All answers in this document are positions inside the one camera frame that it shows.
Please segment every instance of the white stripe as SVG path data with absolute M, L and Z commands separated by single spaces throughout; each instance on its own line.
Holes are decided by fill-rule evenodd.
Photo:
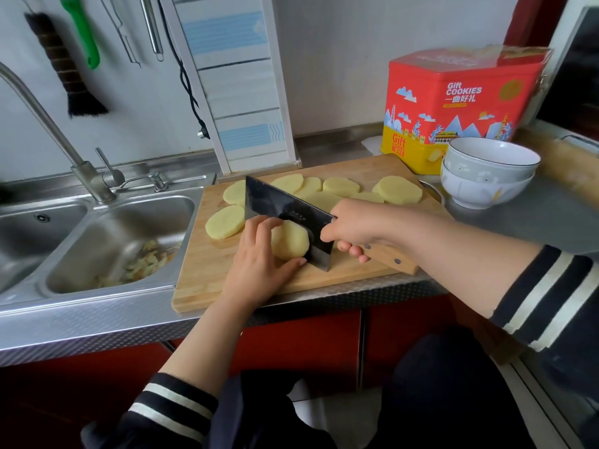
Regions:
M 541 351 L 543 348 L 549 348 L 559 337 L 562 331 L 568 326 L 568 323 L 574 318 L 580 308 L 587 302 L 587 299 L 599 287 L 599 264 L 593 264 L 593 267 L 587 274 L 587 277 L 580 283 L 578 288 L 564 302 L 561 309 L 555 314 L 551 323 L 547 325 L 545 331 L 538 340 L 530 344 L 535 351 Z
M 155 409 L 150 408 L 143 403 L 135 402 L 129 408 L 129 411 L 133 413 L 137 413 L 142 415 L 143 417 L 147 417 L 149 420 L 154 421 L 156 424 L 160 424 L 163 427 L 166 427 L 170 431 L 174 433 L 178 433 L 184 437 L 192 438 L 196 441 L 203 442 L 204 435 L 199 433 L 197 430 L 193 430 L 190 427 L 184 426 L 179 422 L 172 420 L 171 418 L 163 415 L 162 413 L 157 412 Z
M 528 296 L 522 301 L 520 307 L 512 316 L 512 319 L 503 327 L 507 332 L 513 334 L 522 327 L 524 322 L 533 313 L 537 304 L 541 302 L 543 296 L 551 289 L 552 286 L 558 281 L 561 275 L 568 268 L 574 256 L 562 252 L 558 259 L 555 261 L 553 266 L 549 268 L 549 271 L 543 276 L 541 280 L 535 285 L 530 291 Z
M 172 402 L 184 406 L 185 408 L 189 408 L 190 410 L 195 411 L 199 415 L 204 416 L 206 419 L 212 419 L 212 412 L 204 405 L 200 405 L 198 402 L 194 402 L 193 400 L 190 400 L 187 397 L 182 396 L 181 394 L 177 394 L 176 392 L 173 392 L 164 386 L 155 383 L 149 383 L 144 388 L 144 391 L 154 392 L 154 394 L 158 394 L 164 397 L 165 399 L 168 399 Z

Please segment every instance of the white wall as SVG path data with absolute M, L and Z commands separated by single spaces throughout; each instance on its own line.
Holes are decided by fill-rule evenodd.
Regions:
M 382 121 L 389 61 L 502 44 L 518 0 L 273 0 L 294 135 Z
M 66 93 L 38 39 L 23 17 L 21 0 L 0 0 L 0 61 L 29 86 L 81 156 L 99 166 L 94 148 L 113 163 L 212 148 L 197 136 L 199 124 L 179 82 L 179 70 L 159 20 L 165 60 L 154 58 L 139 0 L 115 0 L 142 63 L 132 65 L 99 0 L 83 0 L 100 48 L 95 70 L 85 65 L 73 22 L 58 0 L 29 0 L 55 22 L 91 92 L 110 113 L 98 118 L 67 115 Z M 0 181 L 63 173 L 71 163 L 35 121 L 14 91 L 0 80 Z

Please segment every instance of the dark pants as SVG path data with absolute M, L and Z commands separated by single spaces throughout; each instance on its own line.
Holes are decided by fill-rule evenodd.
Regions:
M 335 448 L 325 431 L 297 417 L 287 397 L 297 380 L 263 370 L 231 378 L 204 447 Z M 368 449 L 441 446 L 535 448 L 503 377 L 461 327 L 424 337 L 397 364 Z

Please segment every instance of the hand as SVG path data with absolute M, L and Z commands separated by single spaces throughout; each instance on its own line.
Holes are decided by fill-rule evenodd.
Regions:
M 305 258 L 294 258 L 277 267 L 270 244 L 271 230 L 282 223 L 281 219 L 263 215 L 246 220 L 221 299 L 253 312 L 305 264 Z
M 359 244 L 378 242 L 385 244 L 384 221 L 389 219 L 393 207 L 357 199 L 343 199 L 335 205 L 331 214 L 337 217 L 320 232 L 325 242 L 337 241 L 337 248 L 358 258 L 360 263 L 370 260 Z

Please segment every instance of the striped sleeve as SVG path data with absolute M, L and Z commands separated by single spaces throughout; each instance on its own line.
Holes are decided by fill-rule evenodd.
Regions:
M 156 374 L 125 413 L 117 433 L 142 444 L 117 447 L 201 448 L 218 401 L 167 374 Z
M 566 377 L 599 378 L 599 264 L 588 257 L 544 246 L 490 319 Z

